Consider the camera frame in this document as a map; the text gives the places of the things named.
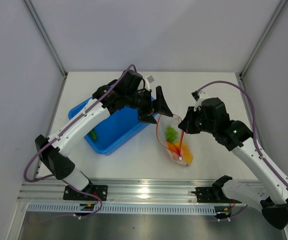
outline white wall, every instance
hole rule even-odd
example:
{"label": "white wall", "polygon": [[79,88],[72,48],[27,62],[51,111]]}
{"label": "white wall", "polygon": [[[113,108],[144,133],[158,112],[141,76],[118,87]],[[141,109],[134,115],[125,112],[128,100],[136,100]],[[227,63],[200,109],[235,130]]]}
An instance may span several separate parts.
{"label": "white wall", "polygon": [[68,71],[240,72],[280,0],[33,0]]}
{"label": "white wall", "polygon": [[288,175],[288,7],[246,75],[266,151]]}
{"label": "white wall", "polygon": [[20,0],[0,0],[0,240],[23,181],[46,133],[61,76]]}

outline tabletop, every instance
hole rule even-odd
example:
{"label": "tabletop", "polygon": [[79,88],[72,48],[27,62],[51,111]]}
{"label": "tabletop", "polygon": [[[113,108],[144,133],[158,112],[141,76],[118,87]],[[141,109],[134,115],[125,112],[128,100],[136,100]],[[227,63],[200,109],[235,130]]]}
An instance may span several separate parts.
{"label": "tabletop", "polygon": [[[155,87],[161,85],[164,97],[174,114],[185,116],[188,106],[194,106],[191,93],[201,86],[224,80],[237,84],[234,73],[222,72],[139,72],[152,75]],[[88,99],[96,89],[117,79],[121,72],[70,72],[55,115],[51,133],[68,119],[70,109]],[[204,89],[210,97],[219,97],[231,119],[249,127],[240,92],[227,84],[214,84]],[[111,155],[97,154],[85,139],[77,143],[69,158],[86,176],[98,179],[150,180],[215,180],[228,175],[237,180],[255,180],[254,174],[231,152],[218,144],[208,133],[185,135],[189,141],[193,162],[189,167],[174,163],[156,139],[156,125],[150,124]],[[38,176],[49,174],[42,164]]]}

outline transparent plastic bag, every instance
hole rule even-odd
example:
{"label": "transparent plastic bag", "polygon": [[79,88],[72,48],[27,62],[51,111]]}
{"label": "transparent plastic bag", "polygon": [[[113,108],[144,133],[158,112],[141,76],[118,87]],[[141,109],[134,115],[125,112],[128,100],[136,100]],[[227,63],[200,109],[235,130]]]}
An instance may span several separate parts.
{"label": "transparent plastic bag", "polygon": [[156,125],[156,137],[174,162],[188,167],[193,161],[193,155],[184,137],[185,132],[178,128],[181,121],[177,115],[160,115]]}

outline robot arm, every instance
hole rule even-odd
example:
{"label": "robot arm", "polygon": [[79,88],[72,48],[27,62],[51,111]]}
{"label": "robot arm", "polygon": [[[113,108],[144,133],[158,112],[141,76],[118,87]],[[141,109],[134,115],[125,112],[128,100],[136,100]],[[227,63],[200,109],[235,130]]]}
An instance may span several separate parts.
{"label": "robot arm", "polygon": [[[219,98],[209,98],[203,91],[193,92],[192,95],[196,104],[188,107],[186,117],[178,127],[187,134],[212,134],[219,144],[248,166],[266,190],[261,191],[224,176],[214,184],[219,187],[220,194],[248,204],[262,212],[271,225],[283,229],[288,224],[288,187],[256,151],[250,129],[241,121],[230,120],[225,104]],[[288,183],[288,177],[259,147],[270,165]]]}
{"label": "robot arm", "polygon": [[[123,77],[116,81],[99,87],[86,106],[63,128],[48,138],[39,135],[35,140],[38,151],[51,143],[40,154],[41,161],[57,179],[65,181],[79,191],[89,193],[92,183],[67,156],[76,143],[97,124],[124,107],[137,109],[138,120],[142,123],[155,124],[154,113],[173,116],[164,99],[161,86],[156,88],[156,100],[152,101],[149,82],[139,73],[127,70]],[[141,81],[145,81],[144,87],[138,90]]]}

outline blue plastic tray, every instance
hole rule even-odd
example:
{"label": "blue plastic tray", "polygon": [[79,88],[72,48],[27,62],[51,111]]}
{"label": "blue plastic tray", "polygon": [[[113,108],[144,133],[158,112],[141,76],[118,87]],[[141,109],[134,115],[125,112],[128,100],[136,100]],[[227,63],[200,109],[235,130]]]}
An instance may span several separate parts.
{"label": "blue plastic tray", "polygon": [[[78,114],[89,99],[71,109],[68,118],[72,119]],[[85,136],[85,139],[95,152],[110,155],[147,126],[147,123],[138,122],[136,109],[125,107],[94,127],[97,135],[96,141],[92,141],[89,133]]]}

